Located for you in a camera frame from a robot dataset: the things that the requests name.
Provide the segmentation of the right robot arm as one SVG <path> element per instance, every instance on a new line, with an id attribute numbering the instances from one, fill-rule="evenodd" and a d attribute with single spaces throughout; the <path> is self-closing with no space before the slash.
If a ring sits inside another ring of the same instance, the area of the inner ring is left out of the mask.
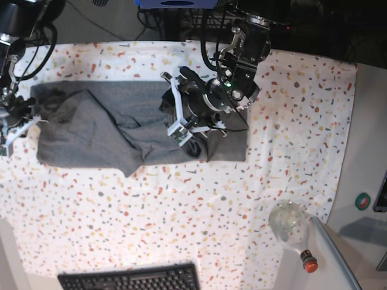
<path id="1" fill-rule="evenodd" d="M 21 76 L 15 75 L 16 64 L 24 57 L 28 40 L 39 34 L 37 41 L 44 43 L 47 28 L 53 33 L 51 54 L 56 44 L 57 32 L 53 26 L 56 18 L 50 10 L 51 1 L 1 1 L 1 129 L 8 130 L 26 123 L 31 114 L 32 101 L 17 96 L 19 84 L 33 78 L 43 67 Z"/>

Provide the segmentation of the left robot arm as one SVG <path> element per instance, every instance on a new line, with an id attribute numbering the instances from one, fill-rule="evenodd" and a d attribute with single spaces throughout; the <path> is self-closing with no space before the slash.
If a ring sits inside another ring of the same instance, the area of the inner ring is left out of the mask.
<path id="1" fill-rule="evenodd" d="M 224 48 L 216 47 L 211 59 L 206 53 L 206 27 L 209 10 L 203 11 L 200 46 L 205 65 L 216 76 L 203 80 L 186 66 L 178 77 L 163 72 L 161 77 L 170 85 L 162 97 L 159 110 L 168 115 L 167 134 L 190 156 L 199 157 L 198 137 L 208 137 L 215 131 L 226 137 L 232 130 L 222 121 L 221 114 L 236 113 L 249 108 L 260 88 L 254 78 L 258 64 L 271 49 L 270 26 L 283 24 L 290 1 L 219 1 L 216 8 L 223 14 L 236 16 L 231 25 L 233 38 Z"/>

